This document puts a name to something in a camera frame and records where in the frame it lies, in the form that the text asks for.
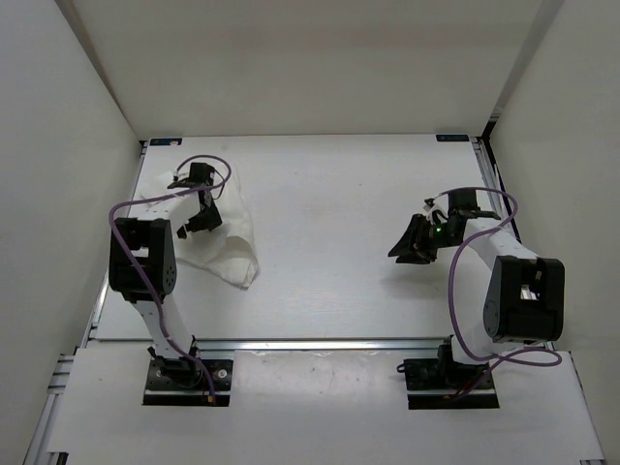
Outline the white skirt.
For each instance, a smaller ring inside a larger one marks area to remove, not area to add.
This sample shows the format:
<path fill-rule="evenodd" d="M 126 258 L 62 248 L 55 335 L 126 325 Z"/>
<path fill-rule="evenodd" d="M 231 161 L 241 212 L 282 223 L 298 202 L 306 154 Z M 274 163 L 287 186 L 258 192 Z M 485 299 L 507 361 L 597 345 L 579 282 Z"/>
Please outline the white skirt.
<path fill-rule="evenodd" d="M 259 273 L 254 224 L 236 172 L 214 194 L 222 224 L 214 231 L 189 232 L 173 236 L 175 256 L 207 270 L 240 289 L 251 286 Z"/>

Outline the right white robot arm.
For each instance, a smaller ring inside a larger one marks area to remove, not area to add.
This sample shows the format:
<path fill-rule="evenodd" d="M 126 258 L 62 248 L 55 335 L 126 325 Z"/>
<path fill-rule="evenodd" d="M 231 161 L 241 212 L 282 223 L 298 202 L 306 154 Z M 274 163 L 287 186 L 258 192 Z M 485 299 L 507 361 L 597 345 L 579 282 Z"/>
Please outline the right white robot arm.
<path fill-rule="evenodd" d="M 513 351 L 555 342 L 564 329 L 565 267 L 523 246 L 492 213 L 459 212 L 443 222 L 423 214 L 412 217 L 387 255 L 399 264 L 432 264 L 441 249 L 454 248 L 449 265 L 448 307 L 452 354 L 439 358 L 435 375 L 455 388 L 471 372 L 470 364 L 506 359 Z M 467 249 L 490 270 L 483 306 L 461 326 L 456 309 L 456 269 Z"/>

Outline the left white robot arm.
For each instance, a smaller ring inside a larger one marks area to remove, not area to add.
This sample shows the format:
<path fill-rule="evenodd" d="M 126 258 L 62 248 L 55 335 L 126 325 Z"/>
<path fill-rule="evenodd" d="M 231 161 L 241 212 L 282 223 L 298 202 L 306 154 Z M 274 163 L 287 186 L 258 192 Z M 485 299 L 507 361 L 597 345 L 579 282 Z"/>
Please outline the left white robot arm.
<path fill-rule="evenodd" d="M 199 188 L 124 201 L 108 211 L 108 285 L 141 316 L 151 337 L 150 361 L 183 390 L 216 392 L 195 336 L 174 301 L 178 271 L 174 241 L 222 224 L 212 196 Z"/>

